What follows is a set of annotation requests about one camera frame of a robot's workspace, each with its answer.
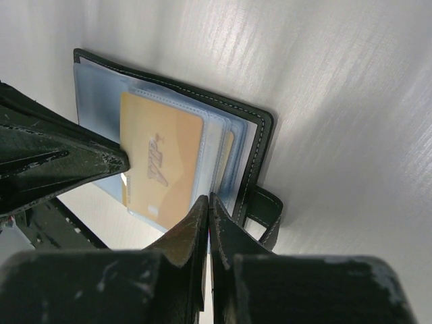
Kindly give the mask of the gold card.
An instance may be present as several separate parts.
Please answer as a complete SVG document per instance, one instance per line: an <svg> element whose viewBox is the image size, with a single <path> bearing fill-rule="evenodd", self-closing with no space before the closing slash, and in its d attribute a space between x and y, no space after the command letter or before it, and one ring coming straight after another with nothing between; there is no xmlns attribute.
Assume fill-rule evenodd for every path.
<svg viewBox="0 0 432 324"><path fill-rule="evenodd" d="M122 93L120 144L130 163L122 194L130 211L167 230L185 217L203 126L197 115Z"/></svg>

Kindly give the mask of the black leather card holder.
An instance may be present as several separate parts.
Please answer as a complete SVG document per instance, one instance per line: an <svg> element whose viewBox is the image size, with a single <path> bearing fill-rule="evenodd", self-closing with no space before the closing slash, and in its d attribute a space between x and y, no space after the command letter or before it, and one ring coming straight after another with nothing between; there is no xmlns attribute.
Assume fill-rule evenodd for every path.
<svg viewBox="0 0 432 324"><path fill-rule="evenodd" d="M251 219L264 228L261 243L277 241L283 204L258 186L274 119L268 112L156 74L135 70L83 49L74 50L78 123L120 146L121 95L132 93L201 117L202 138L190 208L201 195L215 193L238 225ZM97 186L123 203L122 174ZM155 222L133 216L167 231Z"/></svg>

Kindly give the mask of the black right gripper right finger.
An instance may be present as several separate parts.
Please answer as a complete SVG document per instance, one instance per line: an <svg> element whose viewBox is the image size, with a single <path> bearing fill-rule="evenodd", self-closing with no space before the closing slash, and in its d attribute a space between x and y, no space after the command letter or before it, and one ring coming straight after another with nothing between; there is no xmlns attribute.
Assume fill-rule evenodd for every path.
<svg viewBox="0 0 432 324"><path fill-rule="evenodd" d="M209 198L216 323L415 323L395 271L373 256L278 255Z"/></svg>

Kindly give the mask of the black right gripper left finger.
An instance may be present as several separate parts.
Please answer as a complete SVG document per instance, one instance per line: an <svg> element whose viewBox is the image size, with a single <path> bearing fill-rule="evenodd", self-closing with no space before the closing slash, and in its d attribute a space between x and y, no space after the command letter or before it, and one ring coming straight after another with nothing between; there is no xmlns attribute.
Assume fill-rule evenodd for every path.
<svg viewBox="0 0 432 324"><path fill-rule="evenodd" d="M208 200L142 250L41 250L1 266L2 323L198 323Z"/></svg>

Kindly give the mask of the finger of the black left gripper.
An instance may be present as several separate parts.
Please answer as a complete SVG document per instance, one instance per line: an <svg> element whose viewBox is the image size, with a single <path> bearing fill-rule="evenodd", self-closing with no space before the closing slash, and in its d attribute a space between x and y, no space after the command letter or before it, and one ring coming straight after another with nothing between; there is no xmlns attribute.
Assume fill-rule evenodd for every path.
<svg viewBox="0 0 432 324"><path fill-rule="evenodd" d="M130 168L119 144L1 83L1 217Z"/></svg>

